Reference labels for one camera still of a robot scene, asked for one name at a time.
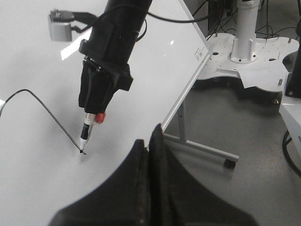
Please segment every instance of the white column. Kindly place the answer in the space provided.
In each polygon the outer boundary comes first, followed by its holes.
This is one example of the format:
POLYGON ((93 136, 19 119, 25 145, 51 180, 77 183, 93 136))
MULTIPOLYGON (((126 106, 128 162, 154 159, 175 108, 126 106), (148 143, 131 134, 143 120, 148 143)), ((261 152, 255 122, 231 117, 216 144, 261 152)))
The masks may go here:
POLYGON ((247 64, 254 61, 257 56, 255 53, 255 27, 260 0, 237 1, 238 21, 236 37, 233 42, 230 60, 247 64))

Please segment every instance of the white table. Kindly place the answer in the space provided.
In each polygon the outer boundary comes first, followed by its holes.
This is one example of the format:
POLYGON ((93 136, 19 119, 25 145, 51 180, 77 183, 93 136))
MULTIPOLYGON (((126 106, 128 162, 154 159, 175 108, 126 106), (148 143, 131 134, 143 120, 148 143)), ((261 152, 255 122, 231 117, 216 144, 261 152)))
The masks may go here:
POLYGON ((279 112, 301 157, 301 99, 283 94, 279 112))
MULTIPOLYGON (((69 43, 50 41, 47 15, 53 8, 99 15, 106 2, 3 2, 0 99, 31 89, 78 141, 85 115, 78 107, 83 55, 61 60, 69 43)), ((154 0, 150 10, 188 19, 178 0, 154 0)), ((191 24, 147 21, 147 33, 129 60, 133 85, 113 97, 106 121, 93 128, 87 155, 79 154, 29 94, 6 105, 0 119, 0 225, 46 225, 57 210, 98 187, 137 138, 148 144, 156 124, 166 128, 197 78, 207 48, 191 24)))

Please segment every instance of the sticker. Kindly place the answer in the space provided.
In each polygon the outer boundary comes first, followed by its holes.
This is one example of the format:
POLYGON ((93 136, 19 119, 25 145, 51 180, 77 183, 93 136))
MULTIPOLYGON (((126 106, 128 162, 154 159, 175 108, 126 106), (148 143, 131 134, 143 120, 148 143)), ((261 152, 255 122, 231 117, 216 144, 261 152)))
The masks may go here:
POLYGON ((88 114, 87 114, 87 120, 88 120, 88 121, 91 121, 91 118, 92 118, 92 114, 89 114, 89 113, 88 113, 88 114))
POLYGON ((203 55, 203 50, 204 47, 202 49, 198 48, 197 51, 194 53, 195 58, 197 59, 197 61, 200 61, 203 55))

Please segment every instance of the red marker cap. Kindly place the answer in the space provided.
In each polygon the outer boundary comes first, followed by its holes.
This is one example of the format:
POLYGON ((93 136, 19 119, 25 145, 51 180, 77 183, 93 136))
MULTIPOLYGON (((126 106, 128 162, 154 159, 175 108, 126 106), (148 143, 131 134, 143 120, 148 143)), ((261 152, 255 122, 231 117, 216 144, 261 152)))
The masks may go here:
POLYGON ((104 113, 98 113, 95 117, 95 122, 98 123, 98 124, 103 123, 105 116, 106 116, 105 112, 104 113))

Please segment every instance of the wheel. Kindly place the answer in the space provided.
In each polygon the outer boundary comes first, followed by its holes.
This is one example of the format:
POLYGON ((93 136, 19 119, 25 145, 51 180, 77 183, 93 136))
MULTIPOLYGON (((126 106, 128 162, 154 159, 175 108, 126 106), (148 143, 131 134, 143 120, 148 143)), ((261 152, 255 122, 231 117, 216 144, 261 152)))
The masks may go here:
POLYGON ((215 77, 212 79, 214 82, 219 83, 220 82, 220 78, 219 77, 215 77))
POLYGON ((235 166, 236 166, 236 162, 231 161, 231 160, 229 160, 229 159, 226 159, 226 160, 225 160, 225 163, 224 163, 224 166, 225 166, 226 168, 228 168, 228 169, 234 169, 235 166))

